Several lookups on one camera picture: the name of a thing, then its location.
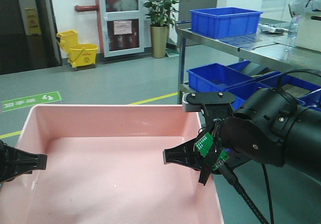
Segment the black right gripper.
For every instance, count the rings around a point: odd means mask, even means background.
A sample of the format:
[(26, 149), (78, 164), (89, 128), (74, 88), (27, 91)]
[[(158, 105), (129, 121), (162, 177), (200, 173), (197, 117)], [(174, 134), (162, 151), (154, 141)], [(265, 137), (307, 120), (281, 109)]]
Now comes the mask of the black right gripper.
[(285, 108), (286, 97), (283, 93), (272, 88), (261, 88), (236, 111), (229, 107), (202, 109), (206, 120), (205, 133), (212, 137), (211, 146), (199, 153), (194, 147), (195, 140), (189, 140), (164, 149), (164, 164), (201, 170), (199, 182), (202, 184), (216, 170), (215, 165), (223, 149), (231, 149), (260, 164), (282, 167), (285, 164), (284, 138), (277, 136), (272, 126), (280, 110)]

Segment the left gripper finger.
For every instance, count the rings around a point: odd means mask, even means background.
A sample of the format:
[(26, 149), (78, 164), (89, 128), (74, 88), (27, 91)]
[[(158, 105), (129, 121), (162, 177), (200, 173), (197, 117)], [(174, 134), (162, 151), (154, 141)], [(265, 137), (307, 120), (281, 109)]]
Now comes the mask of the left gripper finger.
[(46, 170), (48, 156), (8, 146), (1, 140), (1, 181), (12, 181), (34, 170)]

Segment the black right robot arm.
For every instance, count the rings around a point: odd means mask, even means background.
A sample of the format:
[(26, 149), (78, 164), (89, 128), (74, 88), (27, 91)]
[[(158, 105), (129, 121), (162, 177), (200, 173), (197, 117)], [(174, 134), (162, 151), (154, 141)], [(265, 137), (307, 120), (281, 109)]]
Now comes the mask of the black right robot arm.
[(301, 106), (281, 90), (261, 88), (238, 109), (235, 96), (224, 92), (191, 93), (187, 101), (199, 106), (216, 134), (219, 146), (229, 150), (231, 168), (253, 160), (275, 167), (288, 165), (320, 180), (320, 112)]

